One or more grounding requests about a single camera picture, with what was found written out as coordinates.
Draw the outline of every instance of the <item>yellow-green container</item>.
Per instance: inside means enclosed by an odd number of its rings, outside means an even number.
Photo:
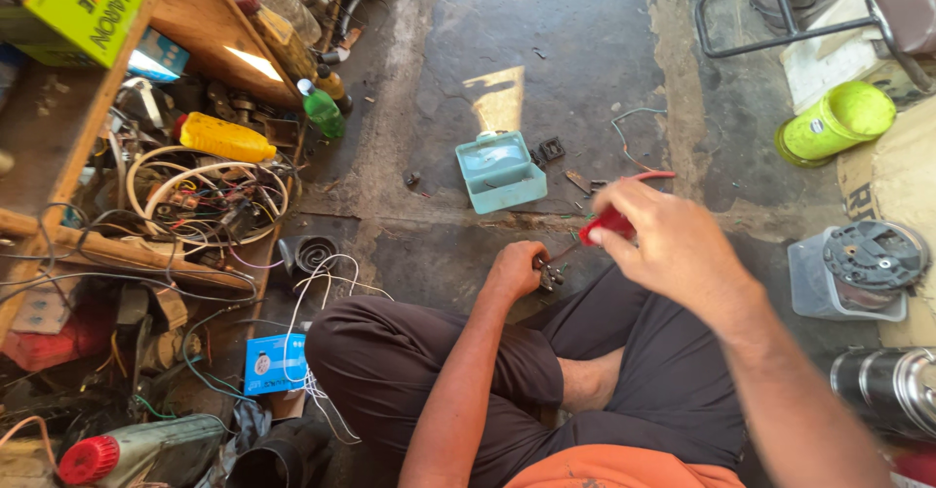
[[[182,146],[247,163],[273,159],[276,155],[276,147],[263,135],[197,111],[189,113],[182,124],[179,142]]]
[[[781,124],[774,134],[777,151],[803,168],[825,165],[836,153],[883,135],[897,108],[884,92],[861,81],[840,84]]]

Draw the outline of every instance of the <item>plastic bottle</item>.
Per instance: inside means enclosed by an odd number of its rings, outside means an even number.
[[[182,146],[248,163],[273,159],[276,155],[276,147],[263,135],[197,111],[189,113],[182,123],[179,142]]]
[[[302,108],[325,137],[336,138],[345,135],[345,117],[329,94],[316,89],[308,78],[297,82],[296,87],[305,96],[302,99]]]
[[[289,20],[267,9],[260,0],[234,0],[260,38],[270,48],[290,80],[311,77],[315,66]]]
[[[326,63],[320,63],[316,71],[318,72],[318,88],[329,94],[342,114],[347,115],[354,110],[354,101],[345,93],[345,83],[342,82],[342,78]]]
[[[209,415],[134,424],[75,443],[62,456],[58,475],[68,484],[98,488],[139,482],[186,486],[197,481],[218,453],[224,425]]]

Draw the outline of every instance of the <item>yellow plastic bottle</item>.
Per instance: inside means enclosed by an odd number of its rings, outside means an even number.
[[[182,124],[179,142],[182,146],[247,163],[273,159],[276,155],[276,147],[263,135],[197,111],[189,113]]]

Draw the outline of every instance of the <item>leg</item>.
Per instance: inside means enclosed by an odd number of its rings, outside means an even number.
[[[466,320],[382,298],[349,298],[315,317],[306,360],[346,422],[398,468]],[[505,326],[473,486],[499,486],[520,471],[549,430],[517,404],[557,406],[562,390],[562,371],[542,333]]]
[[[618,444],[666,451],[689,464],[735,466],[745,441],[741,406],[715,335],[694,314],[640,289],[617,268],[546,313],[532,324],[539,322],[560,357],[594,359],[625,347],[604,410],[573,417],[534,460],[570,446]]]

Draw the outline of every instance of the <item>plastic container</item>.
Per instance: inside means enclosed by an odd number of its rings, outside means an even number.
[[[329,94],[312,85],[308,78],[300,80],[296,87],[302,92],[302,109],[309,115],[325,137],[337,138],[345,135],[345,117]]]
[[[519,131],[478,134],[455,147],[474,211],[488,214],[546,196],[546,175],[530,160]]]
[[[207,415],[126,426],[76,442],[62,456],[58,475],[68,484],[99,488],[134,480],[191,485],[217,455],[226,431]]]
[[[774,134],[777,151],[787,161],[815,168],[836,153],[883,135],[897,108],[884,92],[861,81],[840,84]]]
[[[793,311],[802,316],[838,321],[883,319],[901,321],[907,317],[907,292],[883,309],[864,311],[846,309],[835,290],[835,276],[825,267],[822,257],[823,246],[832,231],[829,227],[822,234],[793,243],[786,248],[790,261],[790,288],[793,291]]]
[[[283,66],[292,81],[312,78],[315,66],[309,50],[299,38],[289,20],[267,9],[260,0],[234,0],[277,62]]]
[[[276,147],[263,135],[197,111],[189,113],[182,123],[179,142],[182,146],[248,163],[273,159],[276,155]]]

